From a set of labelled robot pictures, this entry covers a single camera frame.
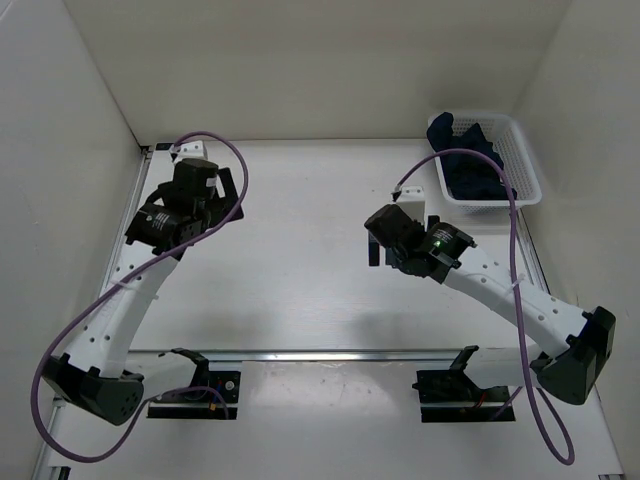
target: gray wall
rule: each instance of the gray wall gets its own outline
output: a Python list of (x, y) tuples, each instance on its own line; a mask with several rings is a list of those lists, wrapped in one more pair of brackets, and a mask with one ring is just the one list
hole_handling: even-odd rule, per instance
[(525, 211), (551, 288), (617, 316), (598, 382), (623, 466), (640, 478), (640, 3), (576, 0), (516, 110), (543, 202)]
[(23, 479), (34, 369), (99, 289), (140, 154), (62, 2), (0, 12), (0, 477)]
[(570, 0), (65, 0), (143, 143), (417, 138), (509, 112)]

